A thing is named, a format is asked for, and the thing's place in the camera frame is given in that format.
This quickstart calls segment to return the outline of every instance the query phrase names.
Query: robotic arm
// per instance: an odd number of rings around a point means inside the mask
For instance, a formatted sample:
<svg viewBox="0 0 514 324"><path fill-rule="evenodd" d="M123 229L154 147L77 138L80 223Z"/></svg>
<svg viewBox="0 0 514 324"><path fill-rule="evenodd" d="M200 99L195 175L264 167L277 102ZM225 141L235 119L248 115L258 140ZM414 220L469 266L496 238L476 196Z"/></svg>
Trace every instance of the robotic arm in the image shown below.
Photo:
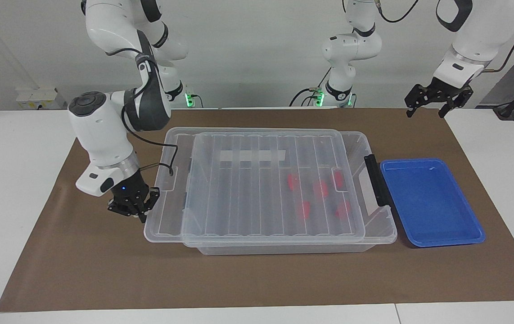
<svg viewBox="0 0 514 324"><path fill-rule="evenodd" d="M184 58L187 46L179 34L169 35L156 0L88 0L81 7L93 43L109 56L134 60L142 86L87 92L69 105L72 127L90 157L76 186L97 197L111 190L108 209L144 223L159 190L145 184L127 131L157 131L169 122L170 102L183 84L167 60Z"/></svg>
<svg viewBox="0 0 514 324"><path fill-rule="evenodd" d="M323 43L323 57L331 63L329 80L321 88L323 105L348 105L356 75L350 62L376 57L381 51L381 37L375 32L377 12L374 0L349 0L345 16L352 33Z"/></svg>
<svg viewBox="0 0 514 324"><path fill-rule="evenodd" d="M405 97L408 117L428 103L446 103L440 117L467 103L473 94L471 80L514 35L514 0L439 0L437 18L457 34L429 86L417 84Z"/></svg>

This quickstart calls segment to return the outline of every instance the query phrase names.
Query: blue lid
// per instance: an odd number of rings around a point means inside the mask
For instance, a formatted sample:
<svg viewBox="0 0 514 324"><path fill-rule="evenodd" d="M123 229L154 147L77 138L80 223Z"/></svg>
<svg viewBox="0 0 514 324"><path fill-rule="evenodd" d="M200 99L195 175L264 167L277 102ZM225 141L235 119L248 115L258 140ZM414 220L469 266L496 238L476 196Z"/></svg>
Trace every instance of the blue lid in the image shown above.
<svg viewBox="0 0 514 324"><path fill-rule="evenodd" d="M442 160L387 160L381 172L407 237L416 246L485 241L481 224Z"/></svg>

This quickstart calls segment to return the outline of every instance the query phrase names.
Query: white table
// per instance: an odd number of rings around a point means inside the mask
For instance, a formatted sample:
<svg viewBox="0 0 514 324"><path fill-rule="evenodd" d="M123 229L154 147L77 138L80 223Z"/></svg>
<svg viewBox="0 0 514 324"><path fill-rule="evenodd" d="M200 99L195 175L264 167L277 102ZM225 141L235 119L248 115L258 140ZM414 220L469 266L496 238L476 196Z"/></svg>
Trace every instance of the white table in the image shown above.
<svg viewBox="0 0 514 324"><path fill-rule="evenodd" d="M453 133L514 236L514 123L458 110ZM65 111L0 111L0 296L68 155ZM0 323L510 323L514 301L0 314Z"/></svg>

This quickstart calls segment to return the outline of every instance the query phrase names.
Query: brown mat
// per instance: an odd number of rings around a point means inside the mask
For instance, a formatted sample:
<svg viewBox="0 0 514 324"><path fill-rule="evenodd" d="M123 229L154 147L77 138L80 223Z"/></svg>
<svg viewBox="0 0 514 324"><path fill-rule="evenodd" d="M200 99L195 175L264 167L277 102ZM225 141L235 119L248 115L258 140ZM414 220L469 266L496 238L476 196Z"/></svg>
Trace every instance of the brown mat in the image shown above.
<svg viewBox="0 0 514 324"><path fill-rule="evenodd" d="M378 160L441 158L487 240L410 248L399 239L359 254L203 256L148 243L143 225L106 211L74 183L88 164L76 142L0 300L0 311L241 307L514 300L514 239L446 122L433 110L177 111L175 126L362 131ZM146 134L162 141L165 132ZM160 150L131 139L143 165ZM154 171L144 172L153 184Z"/></svg>

